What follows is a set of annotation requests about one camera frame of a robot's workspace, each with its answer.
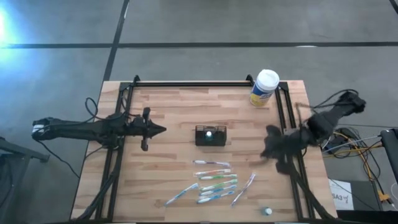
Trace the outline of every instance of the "black stripe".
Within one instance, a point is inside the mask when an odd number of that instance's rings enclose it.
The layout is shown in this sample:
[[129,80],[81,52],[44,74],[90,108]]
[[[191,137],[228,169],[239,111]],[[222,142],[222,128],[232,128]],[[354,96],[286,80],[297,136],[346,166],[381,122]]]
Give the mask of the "black stripe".
[[108,62],[106,64],[103,81],[109,81],[109,79],[111,78],[113,63],[114,63],[114,59],[116,57],[116,51],[118,51],[118,44],[120,41],[120,36],[122,35],[123,24],[124,24],[125,15],[127,12],[127,7],[129,5],[129,2],[130,2],[130,0],[124,0],[124,2],[123,2],[123,7],[122,7],[122,11],[120,12],[120,17],[119,17],[119,22],[118,22],[118,28],[116,29],[116,33],[114,34],[112,49],[111,49],[111,53],[109,54]]
[[198,43],[125,43],[119,48],[235,48],[235,47],[398,47],[398,42],[198,42]]
[[391,6],[394,8],[394,10],[396,11],[396,13],[398,14],[398,5],[396,0],[390,0]]
[[112,44],[6,44],[0,49],[105,49]]

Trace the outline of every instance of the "black metal frame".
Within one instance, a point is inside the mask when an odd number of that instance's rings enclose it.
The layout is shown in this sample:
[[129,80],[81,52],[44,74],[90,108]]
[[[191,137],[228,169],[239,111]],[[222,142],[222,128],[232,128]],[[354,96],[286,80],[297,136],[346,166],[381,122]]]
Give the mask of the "black metal frame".
[[[246,82],[234,82],[234,81],[225,81],[225,82],[140,82],[140,78],[138,76],[135,76],[133,82],[122,82],[120,83],[119,86],[119,94],[118,94],[118,99],[116,102],[116,109],[115,112],[120,112],[121,110],[121,105],[123,102],[124,98],[124,93],[126,90],[128,91],[127,93],[127,102],[126,102],[126,120],[128,119],[128,114],[131,106],[131,101],[132,101],[132,94],[134,87],[179,87],[179,86],[253,86],[254,80],[252,76],[247,75],[246,77]],[[284,132],[284,129],[286,129],[286,120],[284,116],[284,110],[282,106],[282,100],[280,97],[280,90],[284,91],[286,103],[287,103],[287,110],[288,110],[288,115],[289,115],[289,120],[290,120],[290,125],[292,128],[296,128],[295,124],[295,119],[294,119],[294,114],[293,114],[293,107],[292,107],[292,102],[290,99],[290,93],[289,93],[289,86],[287,82],[280,82],[279,83],[279,89],[275,91],[275,97],[277,101],[277,109],[278,109],[278,114],[279,114],[279,119],[280,119],[280,127],[282,132]],[[110,168],[111,168],[111,161],[112,161],[112,156],[114,150],[108,150],[106,154],[106,159],[104,163],[104,171],[103,171],[103,177],[101,181],[101,190],[97,197],[99,196],[99,199],[97,198],[97,204],[96,204],[96,213],[95,213],[95,219],[93,220],[72,220],[74,223],[105,223],[105,222],[112,222],[113,221],[113,213],[114,213],[114,206],[116,203],[116,193],[118,191],[118,182],[119,182],[119,174],[121,170],[121,163],[122,163],[122,158],[123,158],[123,151],[124,151],[124,142],[125,142],[125,137],[122,137],[120,139],[119,147],[116,149],[117,151],[117,157],[116,157],[116,162],[114,165],[113,171],[109,174]],[[298,158],[298,166],[299,166],[299,171],[300,175],[302,176],[303,180],[305,181],[306,184],[308,184],[308,179],[307,179],[307,174],[305,172],[305,166],[304,166],[304,161],[301,153],[297,154]],[[299,190],[297,187],[296,182],[294,181],[293,178],[291,178],[291,184],[292,184],[292,193],[293,193],[293,198],[294,198],[294,204],[295,204],[295,209],[296,209],[296,214],[297,214],[297,219],[298,221],[303,220],[303,210],[301,207],[301,201],[300,201],[300,195],[299,195]],[[109,200],[109,207],[108,207],[108,213],[106,218],[103,218],[103,205],[104,201],[103,198],[106,194],[106,192],[109,190],[110,186],[112,185],[111,189],[111,196]],[[308,216],[309,218],[315,218],[315,214],[313,211],[313,206],[311,203],[306,201],[307,203],[307,208],[308,208]]]

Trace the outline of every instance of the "wooden tabletop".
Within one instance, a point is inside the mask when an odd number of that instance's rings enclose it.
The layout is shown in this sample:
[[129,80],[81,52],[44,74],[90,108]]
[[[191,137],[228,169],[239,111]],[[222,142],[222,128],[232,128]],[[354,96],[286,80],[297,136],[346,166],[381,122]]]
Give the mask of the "wooden tabletop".
[[[287,82],[292,103],[308,104],[303,81]],[[98,105],[99,117],[114,113],[119,84],[104,82]],[[259,158],[264,150],[266,126],[280,126],[275,96],[265,107],[255,108],[249,102],[250,91],[249,87],[135,88],[131,113],[142,113],[142,109],[149,106],[152,121],[166,127],[167,131],[149,141],[147,152],[141,150],[142,138],[126,138],[114,222],[296,221],[290,177],[277,173],[275,161],[261,163]],[[303,108],[301,114],[302,119],[307,119],[310,111]],[[196,125],[227,126],[226,146],[197,147],[194,135]],[[97,142],[89,143],[87,153],[98,147]],[[105,150],[98,151],[84,162],[72,218],[82,214],[98,193],[105,157]],[[207,186],[229,180],[198,181],[193,176],[194,172],[222,168],[194,165],[192,160],[229,162],[232,172],[238,175],[236,193],[197,204],[198,191],[192,190],[164,207],[166,201],[196,182]],[[319,148],[308,148],[304,161],[312,192],[329,213],[336,216]],[[254,182],[231,208],[231,201],[252,172],[257,175]],[[300,195],[305,210],[304,197]],[[262,207],[273,209],[272,215],[261,215]]]

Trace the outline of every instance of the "gray floor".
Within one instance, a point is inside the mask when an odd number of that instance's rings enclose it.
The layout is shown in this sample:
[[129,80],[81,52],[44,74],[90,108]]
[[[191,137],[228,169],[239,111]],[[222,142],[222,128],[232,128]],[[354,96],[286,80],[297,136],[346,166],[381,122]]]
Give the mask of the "gray floor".
[[[122,3],[3,0],[0,43],[111,43]],[[388,0],[139,0],[129,5],[121,42],[398,41],[397,23]],[[89,117],[84,100],[98,99],[109,51],[0,49],[0,136],[45,152],[30,138],[32,121]],[[396,55],[398,47],[119,49],[111,80],[134,75],[144,80],[242,80],[271,68],[284,80],[305,80],[311,104],[340,89],[357,89],[368,102],[366,111],[342,123],[397,126]],[[381,130],[358,129],[362,136]],[[86,141],[46,143],[80,171]],[[390,193],[395,181],[386,153],[377,149],[374,154],[382,186]],[[367,179],[357,157],[325,159],[325,164],[331,178]],[[47,164],[32,161],[13,213],[16,223],[67,220],[77,184],[56,158]]]

